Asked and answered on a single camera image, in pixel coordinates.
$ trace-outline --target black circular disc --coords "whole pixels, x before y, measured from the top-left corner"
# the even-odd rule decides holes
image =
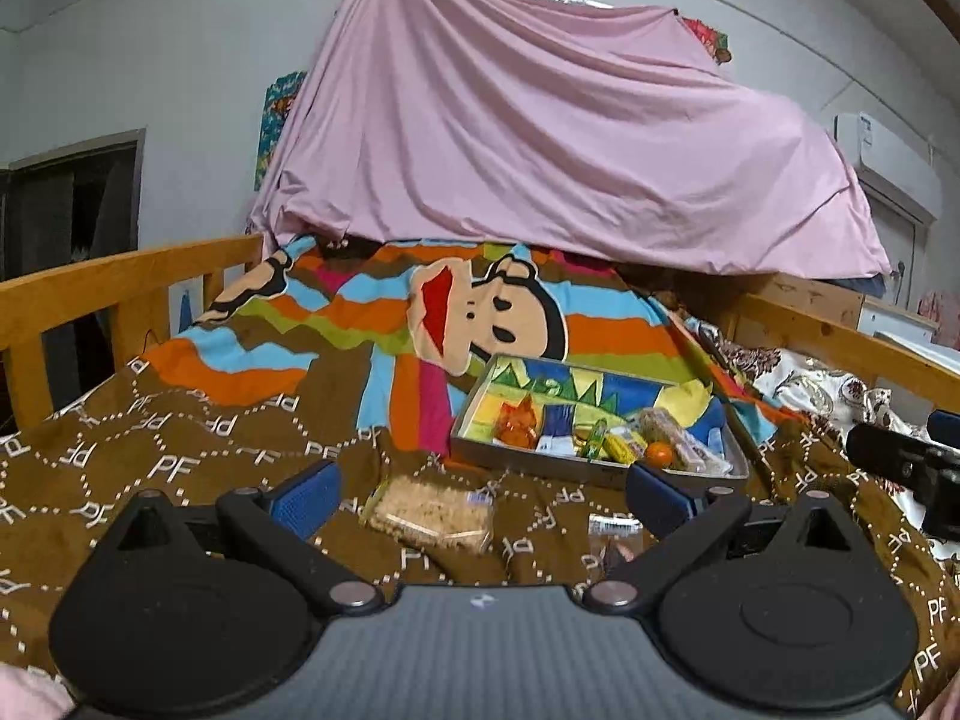
[[[681,579],[664,644],[709,688],[782,712],[835,712],[896,689],[917,647],[909,605],[843,552],[747,557]]]
[[[139,560],[75,583],[50,623],[71,688],[133,717],[189,716],[262,692],[291,670],[309,632],[304,597],[235,560]]]

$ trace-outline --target monkey ear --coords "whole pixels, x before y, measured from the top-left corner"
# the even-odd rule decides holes
[[[534,266],[525,260],[515,260],[510,254],[501,258],[493,268],[493,272],[504,276],[512,276],[512,278],[533,278],[536,275]]]

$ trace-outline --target yellow paper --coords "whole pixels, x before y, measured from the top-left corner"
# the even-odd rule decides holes
[[[665,386],[656,396],[654,406],[668,410],[680,427],[688,428],[703,416],[709,402],[709,387],[699,379],[691,379],[683,384]]]

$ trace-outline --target silver screw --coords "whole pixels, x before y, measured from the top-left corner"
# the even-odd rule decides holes
[[[376,598],[376,590],[366,581],[341,581],[330,590],[330,600],[341,607],[361,607]]]
[[[630,601],[637,598],[637,589],[625,581],[600,581],[594,584],[590,595],[594,601],[605,607],[625,607]]]

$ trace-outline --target red mouth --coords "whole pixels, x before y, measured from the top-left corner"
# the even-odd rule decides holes
[[[446,311],[452,287],[453,272],[447,266],[443,266],[437,275],[421,286],[426,312],[421,324],[441,356],[443,356],[443,336],[446,333]]]

